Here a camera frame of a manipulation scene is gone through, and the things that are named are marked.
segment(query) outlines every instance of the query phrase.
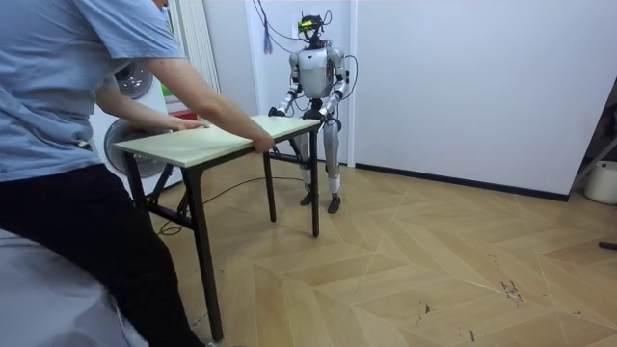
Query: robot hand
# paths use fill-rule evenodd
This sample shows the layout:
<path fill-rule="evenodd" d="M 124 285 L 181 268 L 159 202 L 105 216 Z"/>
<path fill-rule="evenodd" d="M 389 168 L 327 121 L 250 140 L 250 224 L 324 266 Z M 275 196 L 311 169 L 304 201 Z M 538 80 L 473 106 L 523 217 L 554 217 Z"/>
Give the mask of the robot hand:
<path fill-rule="evenodd" d="M 268 112 L 268 116 L 276 116 L 276 117 L 287 117 L 285 112 L 277 110 L 276 107 L 271 107 L 270 112 Z"/>

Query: table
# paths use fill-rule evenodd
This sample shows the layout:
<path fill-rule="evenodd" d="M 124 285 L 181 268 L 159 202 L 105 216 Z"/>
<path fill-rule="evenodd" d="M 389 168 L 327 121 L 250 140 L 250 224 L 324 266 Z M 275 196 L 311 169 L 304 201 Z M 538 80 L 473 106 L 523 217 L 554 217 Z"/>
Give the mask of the table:
<path fill-rule="evenodd" d="M 263 154 L 263 168 L 265 172 L 266 189 L 270 220 L 277 221 L 276 206 L 274 201 L 274 185 L 272 181 L 272 169 L 270 159 L 309 165 L 311 176 L 312 197 L 312 234 L 319 235 L 319 207 L 317 188 L 317 132 L 321 126 L 320 120 L 301 120 L 284 117 L 255 116 L 253 120 L 263 127 L 280 143 L 292 139 L 298 135 L 309 133 L 310 159 L 301 162 L 295 157 Z M 123 152 L 128 182 L 135 206 L 139 209 L 143 218 L 151 226 L 149 212 L 171 220 L 183 227 L 192 229 L 195 233 L 198 259 L 200 262 L 201 284 L 208 309 L 208 318 L 212 337 L 216 341 L 223 339 L 223 324 L 219 309 L 216 292 L 216 281 L 210 241 L 203 212 L 201 196 L 201 175 L 203 171 L 239 158 L 254 151 L 252 142 L 247 139 L 229 134 L 216 126 L 209 128 L 185 130 L 175 133 L 152 136 L 144 139 L 127 141 L 116 144 Z M 159 179 L 154 192 L 146 196 L 139 175 L 139 168 L 135 160 L 136 155 L 147 155 L 166 163 L 166 169 Z M 173 167 L 180 167 L 182 179 L 186 186 L 186 194 L 183 202 L 176 211 L 160 206 L 158 195 L 165 186 L 167 177 Z M 183 212 L 182 204 L 186 204 L 190 211 L 190 218 Z"/>

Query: light blue shirt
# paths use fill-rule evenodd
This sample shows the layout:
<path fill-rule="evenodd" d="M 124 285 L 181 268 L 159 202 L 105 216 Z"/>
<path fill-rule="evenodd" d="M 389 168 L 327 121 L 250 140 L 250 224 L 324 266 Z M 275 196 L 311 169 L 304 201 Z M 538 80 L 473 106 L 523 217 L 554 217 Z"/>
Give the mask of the light blue shirt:
<path fill-rule="evenodd" d="M 181 58 L 151 0 L 12 0 L 0 11 L 0 181 L 98 164 L 94 92 L 131 59 Z"/>

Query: wooden floor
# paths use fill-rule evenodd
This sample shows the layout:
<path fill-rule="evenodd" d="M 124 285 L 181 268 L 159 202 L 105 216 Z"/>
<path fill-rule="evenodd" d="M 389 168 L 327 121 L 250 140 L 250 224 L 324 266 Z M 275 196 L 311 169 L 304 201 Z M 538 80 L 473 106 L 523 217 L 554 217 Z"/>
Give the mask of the wooden floor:
<path fill-rule="evenodd" d="M 334 216 L 320 170 L 318 239 L 299 181 L 275 181 L 276 224 L 263 181 L 205 207 L 225 346 L 617 346 L 617 252 L 597 247 L 617 242 L 615 207 L 341 169 Z M 290 164 L 273 170 L 298 176 Z M 203 193 L 261 173 L 259 156 L 225 164 L 206 172 Z M 189 319 L 207 337 L 193 235 L 163 239 Z"/>

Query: curtain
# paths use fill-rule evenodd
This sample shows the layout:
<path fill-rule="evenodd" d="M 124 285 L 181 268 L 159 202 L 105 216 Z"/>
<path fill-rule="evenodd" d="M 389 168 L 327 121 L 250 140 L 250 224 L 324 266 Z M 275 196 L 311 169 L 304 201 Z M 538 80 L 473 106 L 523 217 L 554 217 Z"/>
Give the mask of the curtain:
<path fill-rule="evenodd" d="M 219 78 L 202 1 L 169 0 L 169 20 L 174 36 L 191 65 L 217 92 Z"/>

